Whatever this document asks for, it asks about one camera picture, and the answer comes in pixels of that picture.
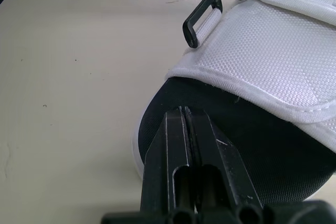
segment black plastic clip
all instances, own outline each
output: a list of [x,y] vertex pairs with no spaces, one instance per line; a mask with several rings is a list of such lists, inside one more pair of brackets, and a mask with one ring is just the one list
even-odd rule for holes
[[204,12],[208,9],[210,5],[212,9],[217,8],[221,11],[221,13],[223,13],[222,0],[202,0],[183,23],[182,29],[184,38],[191,48],[198,47],[198,40],[193,26],[196,24],[196,22],[204,14]]

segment black mesh fabric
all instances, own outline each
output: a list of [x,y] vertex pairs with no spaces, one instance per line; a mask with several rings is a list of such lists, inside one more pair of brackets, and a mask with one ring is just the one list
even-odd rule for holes
[[143,161],[164,113],[177,106],[208,113],[239,150],[263,204],[304,200],[335,171],[335,153],[293,124],[221,89],[176,77],[166,81],[142,118]]

